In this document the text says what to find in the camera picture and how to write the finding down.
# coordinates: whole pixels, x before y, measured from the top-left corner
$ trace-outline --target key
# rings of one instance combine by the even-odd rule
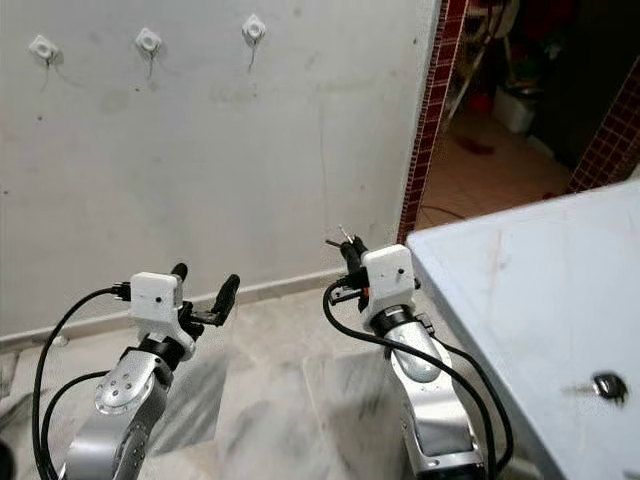
[[[597,395],[608,401],[623,404],[629,394],[627,385],[613,372],[595,373],[588,385],[580,385],[565,389],[566,393]]]

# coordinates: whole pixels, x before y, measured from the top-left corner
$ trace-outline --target baseboard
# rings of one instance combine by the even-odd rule
[[[267,282],[240,288],[236,295],[236,305],[244,305],[260,300],[278,298],[292,293],[303,292],[305,290],[322,288],[344,273],[345,270],[343,268],[336,268],[309,275],[292,277],[286,280]],[[216,293],[211,293],[189,298],[188,300],[193,302],[196,309],[198,309],[203,308],[207,303],[210,303],[215,296]],[[122,311],[110,315],[73,322],[63,328],[61,334],[68,339],[73,339],[111,332],[113,330],[132,326],[134,326],[133,321],[127,316],[126,311]],[[52,330],[53,327],[47,327],[0,337],[0,352],[5,353],[42,345],[49,337]]]

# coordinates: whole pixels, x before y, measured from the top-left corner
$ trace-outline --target white wall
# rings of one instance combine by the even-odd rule
[[[391,242],[434,11],[1,0],[0,335],[178,260],[199,295],[231,272],[247,286],[340,265],[322,244],[337,223]],[[248,72],[251,13],[268,33]],[[149,81],[143,26],[166,46]],[[46,84],[27,51],[38,33],[64,54]]]

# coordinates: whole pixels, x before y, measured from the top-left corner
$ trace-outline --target marble floor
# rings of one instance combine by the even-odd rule
[[[321,290],[310,290],[241,305],[224,327],[209,327],[194,359],[176,370],[140,478],[411,478],[382,352],[335,331],[324,318],[321,297]],[[433,304],[421,295],[417,303],[438,335],[457,344]],[[360,326],[355,308],[339,306],[336,313]],[[71,378],[111,368],[136,343],[136,331],[128,329],[53,348],[43,404]],[[30,405],[38,355],[34,348],[0,357],[0,438],[14,450],[17,480],[37,478]],[[478,384],[468,366],[454,366]],[[89,381],[74,387],[56,410],[50,431],[56,465],[92,408],[94,386]],[[470,414],[476,422],[474,408]]]

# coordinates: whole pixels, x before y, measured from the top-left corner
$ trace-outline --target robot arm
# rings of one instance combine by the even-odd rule
[[[368,251],[358,237],[345,236],[347,241],[339,247],[353,281],[332,292],[332,304],[358,298],[365,330],[451,366],[447,351],[429,335],[431,324],[424,315],[414,313],[413,294],[418,285],[409,250],[392,245]],[[473,428],[451,378],[408,353],[394,350],[388,357],[401,396],[401,428],[416,477],[484,478]]]
[[[67,454],[62,478],[135,480],[145,458],[151,431],[162,416],[173,371],[195,353],[202,324],[221,326],[240,284],[231,275],[214,308],[193,313],[182,299],[186,266],[171,275],[138,273],[124,285],[141,343],[125,350],[118,364],[96,387],[94,410]]]

